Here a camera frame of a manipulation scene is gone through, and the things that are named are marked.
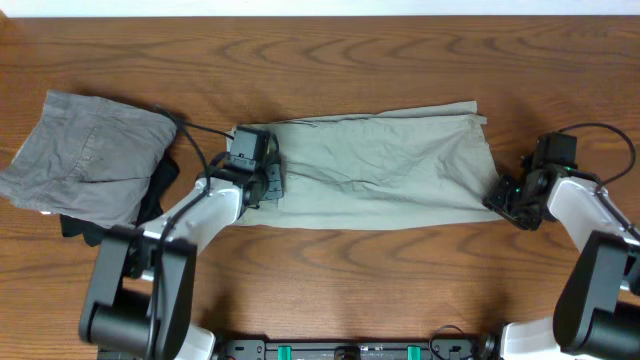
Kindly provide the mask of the khaki green shorts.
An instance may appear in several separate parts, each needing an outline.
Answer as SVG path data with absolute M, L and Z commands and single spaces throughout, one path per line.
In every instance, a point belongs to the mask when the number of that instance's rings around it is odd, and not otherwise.
M 284 195 L 240 226 L 401 230 L 478 223 L 497 181 L 474 101 L 265 123 L 279 142 Z

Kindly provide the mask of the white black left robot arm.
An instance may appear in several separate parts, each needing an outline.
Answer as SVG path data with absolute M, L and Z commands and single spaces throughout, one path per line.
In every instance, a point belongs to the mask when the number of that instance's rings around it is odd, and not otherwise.
M 100 359 L 214 356 L 215 335 L 191 322 L 196 260 L 249 208 L 284 195 L 279 142 L 239 127 L 204 165 L 191 192 L 165 214 L 106 232 L 79 323 Z

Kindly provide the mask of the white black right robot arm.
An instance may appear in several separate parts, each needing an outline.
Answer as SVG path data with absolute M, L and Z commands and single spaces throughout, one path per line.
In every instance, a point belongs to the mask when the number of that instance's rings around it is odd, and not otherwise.
M 639 292 L 639 232 L 595 175 L 560 165 L 503 175 L 482 203 L 522 230 L 556 221 L 579 251 L 553 315 L 504 326 L 482 345 L 484 357 L 638 358 L 639 308 L 619 294 Z

